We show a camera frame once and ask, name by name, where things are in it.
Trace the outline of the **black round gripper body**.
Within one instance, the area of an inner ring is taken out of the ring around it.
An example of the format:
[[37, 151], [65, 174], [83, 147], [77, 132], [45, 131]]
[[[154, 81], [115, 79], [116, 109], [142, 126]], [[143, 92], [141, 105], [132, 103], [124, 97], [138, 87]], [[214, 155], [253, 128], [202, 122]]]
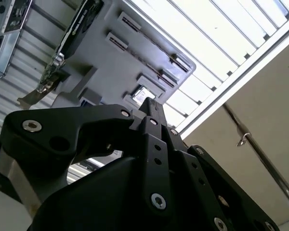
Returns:
[[196, 196], [166, 155], [114, 161], [51, 195], [32, 231], [201, 231]]

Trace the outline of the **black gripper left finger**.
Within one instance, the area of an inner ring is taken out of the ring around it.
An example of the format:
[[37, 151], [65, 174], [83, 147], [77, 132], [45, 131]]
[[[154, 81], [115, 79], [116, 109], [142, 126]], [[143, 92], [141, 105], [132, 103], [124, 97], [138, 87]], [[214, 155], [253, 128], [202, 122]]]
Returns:
[[0, 190], [31, 217], [57, 191], [116, 160], [166, 155], [156, 102], [12, 112], [0, 134]]

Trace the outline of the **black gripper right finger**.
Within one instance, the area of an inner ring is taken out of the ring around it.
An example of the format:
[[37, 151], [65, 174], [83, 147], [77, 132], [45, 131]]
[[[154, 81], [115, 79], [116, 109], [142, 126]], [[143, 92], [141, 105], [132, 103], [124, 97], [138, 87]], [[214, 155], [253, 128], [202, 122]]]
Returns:
[[182, 226], [199, 231], [277, 231], [274, 221], [198, 145], [186, 147], [168, 127], [161, 104], [156, 103], [162, 139], [169, 147], [171, 170], [179, 196]]

